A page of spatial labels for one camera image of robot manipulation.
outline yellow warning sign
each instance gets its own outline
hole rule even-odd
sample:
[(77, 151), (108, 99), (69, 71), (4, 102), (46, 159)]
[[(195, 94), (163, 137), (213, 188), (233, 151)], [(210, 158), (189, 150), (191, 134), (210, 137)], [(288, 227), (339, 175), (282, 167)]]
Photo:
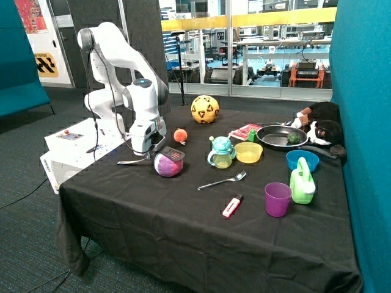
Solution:
[(59, 72), (50, 53), (37, 53), (34, 56), (40, 78), (58, 78)]

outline frying pan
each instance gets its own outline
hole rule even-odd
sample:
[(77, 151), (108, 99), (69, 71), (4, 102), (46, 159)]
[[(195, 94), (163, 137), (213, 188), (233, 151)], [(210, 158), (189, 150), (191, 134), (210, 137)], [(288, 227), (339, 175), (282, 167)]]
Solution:
[[(288, 135), (290, 134), (296, 135), (299, 138), (300, 142), (290, 143), (288, 141)], [(317, 147), (317, 145), (309, 142), (309, 138), (303, 130), (291, 126), (264, 126), (257, 132), (257, 138), (264, 146), (272, 148), (274, 150), (291, 151), (300, 149), (313, 151), (332, 159), (338, 158), (336, 155), (331, 154), (326, 150), (322, 150), (321, 148)]]

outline yellow bowl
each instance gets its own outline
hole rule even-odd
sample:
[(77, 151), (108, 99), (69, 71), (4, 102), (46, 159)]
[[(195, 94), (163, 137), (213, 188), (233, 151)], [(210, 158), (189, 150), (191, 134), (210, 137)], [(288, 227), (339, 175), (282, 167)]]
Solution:
[(241, 142), (235, 145), (236, 158), (242, 163), (255, 163), (261, 157), (263, 148), (254, 142)]

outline pink ball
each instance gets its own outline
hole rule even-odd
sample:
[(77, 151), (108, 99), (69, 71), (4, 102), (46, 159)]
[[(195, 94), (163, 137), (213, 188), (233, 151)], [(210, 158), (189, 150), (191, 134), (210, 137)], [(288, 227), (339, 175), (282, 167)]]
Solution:
[(163, 177), (173, 177), (183, 169), (183, 159), (171, 161), (163, 154), (157, 154), (154, 161), (156, 172)]

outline plush cat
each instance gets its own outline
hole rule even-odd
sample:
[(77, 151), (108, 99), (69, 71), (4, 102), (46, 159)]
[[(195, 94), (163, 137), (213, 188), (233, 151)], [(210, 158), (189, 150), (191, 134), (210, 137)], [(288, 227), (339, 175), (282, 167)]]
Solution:
[(319, 102), (301, 110), (296, 114), (292, 124), (307, 133), (310, 141), (318, 145), (343, 145), (338, 105), (332, 102)]

